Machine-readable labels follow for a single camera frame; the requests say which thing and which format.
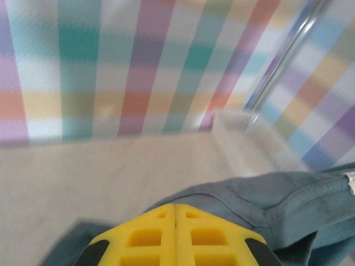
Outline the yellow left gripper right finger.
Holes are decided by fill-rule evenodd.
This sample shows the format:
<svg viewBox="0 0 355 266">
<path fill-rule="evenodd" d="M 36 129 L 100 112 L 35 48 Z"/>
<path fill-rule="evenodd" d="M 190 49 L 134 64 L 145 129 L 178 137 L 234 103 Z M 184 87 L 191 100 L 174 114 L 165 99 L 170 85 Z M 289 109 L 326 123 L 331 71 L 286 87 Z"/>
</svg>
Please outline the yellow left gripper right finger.
<svg viewBox="0 0 355 266">
<path fill-rule="evenodd" d="M 186 204 L 175 205 L 177 266 L 282 266 L 258 233 Z"/>
</svg>

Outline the grey-blue t-shirt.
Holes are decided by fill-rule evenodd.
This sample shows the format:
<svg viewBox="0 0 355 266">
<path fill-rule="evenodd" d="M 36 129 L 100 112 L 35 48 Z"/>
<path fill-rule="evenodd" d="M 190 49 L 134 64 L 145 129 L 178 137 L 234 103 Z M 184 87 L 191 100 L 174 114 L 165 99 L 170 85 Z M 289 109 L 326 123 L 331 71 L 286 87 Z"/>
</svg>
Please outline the grey-blue t-shirt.
<svg viewBox="0 0 355 266">
<path fill-rule="evenodd" d="M 204 183 L 168 196 L 146 212 L 186 204 L 260 234 L 282 266 L 337 266 L 355 250 L 353 170 L 355 163 L 321 172 L 273 172 Z M 77 223 L 40 266 L 75 266 L 92 239 L 114 227 Z"/>
</svg>

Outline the aluminium frame post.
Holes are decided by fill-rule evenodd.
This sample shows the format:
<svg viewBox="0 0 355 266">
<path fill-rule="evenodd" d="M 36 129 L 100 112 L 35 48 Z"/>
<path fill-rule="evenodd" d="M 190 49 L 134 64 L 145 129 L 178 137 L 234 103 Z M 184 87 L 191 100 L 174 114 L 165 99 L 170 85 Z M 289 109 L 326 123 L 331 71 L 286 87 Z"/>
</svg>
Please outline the aluminium frame post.
<svg viewBox="0 0 355 266">
<path fill-rule="evenodd" d="M 244 110 L 256 111 L 261 108 L 331 2 L 332 0 L 305 0 L 304 7 L 291 23 L 282 42 L 276 46 L 273 58 L 263 67 L 263 75 L 253 83 L 243 103 Z"/>
</svg>

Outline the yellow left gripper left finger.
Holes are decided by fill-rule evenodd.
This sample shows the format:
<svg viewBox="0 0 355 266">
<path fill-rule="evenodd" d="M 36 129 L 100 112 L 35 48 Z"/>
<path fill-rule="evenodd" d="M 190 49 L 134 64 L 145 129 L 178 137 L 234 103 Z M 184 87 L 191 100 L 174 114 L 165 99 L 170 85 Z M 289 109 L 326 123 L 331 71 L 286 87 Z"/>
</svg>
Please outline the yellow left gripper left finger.
<svg viewBox="0 0 355 266">
<path fill-rule="evenodd" d="M 166 204 L 96 236 L 75 266 L 176 266 L 175 206 Z"/>
</svg>

